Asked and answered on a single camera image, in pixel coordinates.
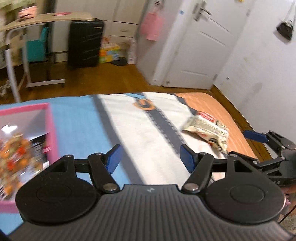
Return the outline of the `person's right hand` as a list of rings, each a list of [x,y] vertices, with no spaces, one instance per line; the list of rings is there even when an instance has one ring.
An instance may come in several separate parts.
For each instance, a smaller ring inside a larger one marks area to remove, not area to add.
[[[295,194],[296,193],[296,185],[289,185],[289,186],[285,186],[285,187],[281,187],[282,192],[285,194],[285,206],[289,206],[291,204],[290,200],[289,200],[289,196],[291,194]]]

